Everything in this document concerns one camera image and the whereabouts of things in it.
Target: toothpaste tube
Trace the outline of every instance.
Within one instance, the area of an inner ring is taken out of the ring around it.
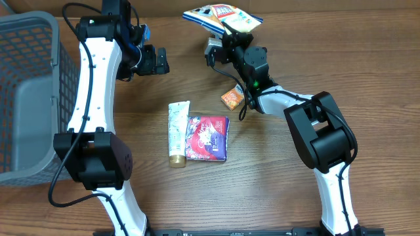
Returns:
[[[169,164],[171,167],[185,167],[185,134],[188,124],[190,101],[169,104],[168,140]]]

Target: wood grain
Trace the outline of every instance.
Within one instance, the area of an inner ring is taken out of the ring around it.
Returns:
[[[101,8],[102,0],[19,0],[7,1],[15,12],[43,10],[53,16],[62,16],[62,7],[66,3],[79,2]],[[420,1],[416,0],[131,0],[141,17],[182,16],[186,10],[192,10],[209,4],[229,4],[253,14],[335,11],[335,10],[383,10],[383,9],[418,9]],[[81,17],[92,14],[90,10],[69,8],[69,17]]]
[[[419,235],[420,10],[264,14],[255,44],[268,48],[270,74],[288,90],[332,93],[359,143],[351,168],[361,225],[387,235]],[[209,34],[181,17],[143,18],[152,43],[166,47],[170,74],[117,82],[117,135],[131,148],[136,199],[156,228],[285,229],[316,226],[315,177],[295,150],[285,121],[249,111],[238,121],[220,96],[234,86],[205,65]],[[79,63],[76,38],[61,40]],[[231,73],[231,65],[221,66]],[[169,168],[167,104],[191,100],[191,115],[227,115],[228,160]],[[89,235],[112,225],[99,201],[54,208],[48,184],[0,188],[0,235]],[[54,197],[86,195],[60,182]]]

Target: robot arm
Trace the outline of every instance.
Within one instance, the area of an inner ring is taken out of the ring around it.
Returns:
[[[352,161],[350,151],[354,149],[355,139],[348,135],[351,131],[346,130],[348,126],[334,99],[327,92],[313,96],[284,90],[269,77],[267,49],[249,47],[252,35],[224,26],[232,34],[225,33],[222,40],[208,40],[207,65],[213,67],[216,61],[233,63],[245,83],[245,103],[249,108],[287,121],[300,158],[308,168],[314,169],[322,202],[323,230],[328,235],[354,232],[359,226],[352,209],[347,166]],[[314,129],[314,125],[323,122],[328,125]],[[348,214],[349,224],[343,213]]]
[[[137,205],[129,178],[133,161],[130,149],[115,135],[113,106],[116,79],[130,81],[133,74],[153,75],[169,72],[164,48],[155,54],[149,39],[147,25],[130,24],[130,3],[127,0],[103,0],[102,15],[84,16],[76,26],[77,38],[85,42],[93,62],[93,86],[88,99],[89,59],[80,44],[81,72],[77,100],[66,134],[54,136],[54,150],[64,159],[81,135],[75,151],[65,167],[76,182],[86,190],[105,193],[114,203],[123,226],[109,200],[98,197],[115,228],[115,236],[143,236],[146,233],[146,215]],[[85,105],[90,103],[88,119],[80,130]]]

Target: basket mesh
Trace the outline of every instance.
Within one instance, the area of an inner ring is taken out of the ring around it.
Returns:
[[[11,26],[0,31],[0,173],[12,171],[12,129],[16,89],[25,80],[51,75],[52,30],[42,23]],[[74,110],[78,69],[60,44],[58,131],[65,132]],[[33,185],[51,180],[60,161],[52,159],[33,178],[9,180],[12,185]],[[63,171],[61,178],[69,178]]]

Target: tube cap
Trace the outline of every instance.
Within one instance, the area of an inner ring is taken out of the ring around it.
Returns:
[[[186,157],[183,155],[172,155],[169,157],[169,166],[172,168],[183,168],[186,166]]]

